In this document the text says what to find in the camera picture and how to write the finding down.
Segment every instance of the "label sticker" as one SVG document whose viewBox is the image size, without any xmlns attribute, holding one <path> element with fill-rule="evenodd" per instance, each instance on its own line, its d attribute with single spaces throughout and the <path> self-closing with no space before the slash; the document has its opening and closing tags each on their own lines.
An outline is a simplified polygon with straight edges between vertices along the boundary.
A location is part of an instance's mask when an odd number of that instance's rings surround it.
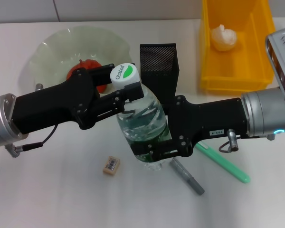
<svg viewBox="0 0 285 228">
<path fill-rule="evenodd" d="M 116 163 L 117 163 L 116 159 L 110 158 L 108 164 L 106 165 L 106 169 L 109 169 L 109 170 L 113 171 L 115 169 Z"/>
<path fill-rule="evenodd" d="M 210 136 L 224 134 L 224 129 L 217 130 L 217 131 L 210 131 L 209 133 L 210 133 Z"/>
</svg>

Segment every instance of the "plastic water bottle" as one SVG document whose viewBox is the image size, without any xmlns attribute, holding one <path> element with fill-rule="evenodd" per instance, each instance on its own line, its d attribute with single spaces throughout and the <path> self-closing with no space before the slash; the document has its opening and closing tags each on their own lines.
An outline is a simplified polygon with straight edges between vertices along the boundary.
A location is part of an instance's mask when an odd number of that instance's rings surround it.
<svg viewBox="0 0 285 228">
<path fill-rule="evenodd" d="M 110 77 L 115 89 L 123 89 L 126 85 L 140 81 L 136 66 L 128 63 L 115 67 Z M 125 111 L 117 114 L 117 121 L 125 138 L 130 145 L 142 142 L 154 144 L 171 139 L 166 116 L 160 102 L 143 84 L 142 90 L 143 98 L 125 102 Z M 136 158 L 151 170 L 160 170 L 164 163 L 169 163 L 172 160 L 171 158 L 154 162 L 149 153 L 137 155 Z"/>
</svg>

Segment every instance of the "cable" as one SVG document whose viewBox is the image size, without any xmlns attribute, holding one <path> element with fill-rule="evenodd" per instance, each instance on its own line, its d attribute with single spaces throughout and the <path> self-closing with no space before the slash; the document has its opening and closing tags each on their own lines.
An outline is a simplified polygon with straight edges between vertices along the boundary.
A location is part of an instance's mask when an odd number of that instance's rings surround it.
<svg viewBox="0 0 285 228">
<path fill-rule="evenodd" d="M 53 128 L 53 130 L 51 131 L 51 133 L 48 135 L 48 137 L 42 141 L 42 144 L 45 144 L 47 142 L 47 140 L 54 134 L 55 130 L 57 129 L 58 124 L 55 125 L 55 127 Z"/>
<path fill-rule="evenodd" d="M 223 150 L 223 147 L 224 147 L 224 146 L 227 146 L 228 144 L 229 144 L 229 141 L 228 141 L 228 142 L 225 142 L 223 145 L 221 145 L 221 146 L 219 147 L 218 151 L 220 151 L 220 152 L 222 152 L 222 153 L 231 153 L 231 151 Z"/>
<path fill-rule="evenodd" d="M 47 140 L 49 140 L 49 138 L 54 134 L 55 130 L 57 129 L 58 127 L 58 124 L 56 124 L 53 128 L 53 130 L 51 131 L 51 133 L 48 135 L 48 137 L 43 140 L 42 142 L 36 142 L 36 143 L 30 143 L 30 144 L 25 144 L 25 145 L 22 145 L 22 146 L 17 146 L 16 148 L 21 148 L 22 151 L 30 151 L 30 150 L 33 150 L 33 149 L 36 149 L 36 148 L 39 148 L 39 147 L 42 147 L 43 144 L 45 144 L 47 142 Z"/>
</svg>

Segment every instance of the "green marker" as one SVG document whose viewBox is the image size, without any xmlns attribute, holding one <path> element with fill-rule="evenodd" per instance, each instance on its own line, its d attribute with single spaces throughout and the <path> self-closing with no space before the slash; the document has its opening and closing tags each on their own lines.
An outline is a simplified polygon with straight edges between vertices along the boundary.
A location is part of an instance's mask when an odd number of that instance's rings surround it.
<svg viewBox="0 0 285 228">
<path fill-rule="evenodd" d="M 202 142 L 199 142 L 195 145 L 195 148 L 198 149 L 200 152 L 202 152 L 204 155 L 211 158 L 214 162 L 216 162 L 218 165 L 223 167 L 230 174 L 235 176 L 239 181 L 241 181 L 243 183 L 249 183 L 250 182 L 250 177 L 246 173 L 244 173 L 242 170 L 240 170 L 234 164 L 229 162 L 226 158 L 224 158 L 222 155 L 217 153 L 211 147 L 207 146 L 206 144 L 204 144 Z"/>
</svg>

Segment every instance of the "bottle cap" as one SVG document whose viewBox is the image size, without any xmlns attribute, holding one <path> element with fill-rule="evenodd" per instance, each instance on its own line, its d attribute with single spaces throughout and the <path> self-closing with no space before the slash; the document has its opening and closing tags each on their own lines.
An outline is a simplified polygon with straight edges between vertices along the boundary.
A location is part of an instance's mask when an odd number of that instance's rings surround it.
<svg viewBox="0 0 285 228">
<path fill-rule="evenodd" d="M 111 71 L 110 78 L 117 90 L 124 89 L 124 86 L 140 81 L 138 70 L 131 63 L 123 63 L 116 66 Z"/>
</svg>

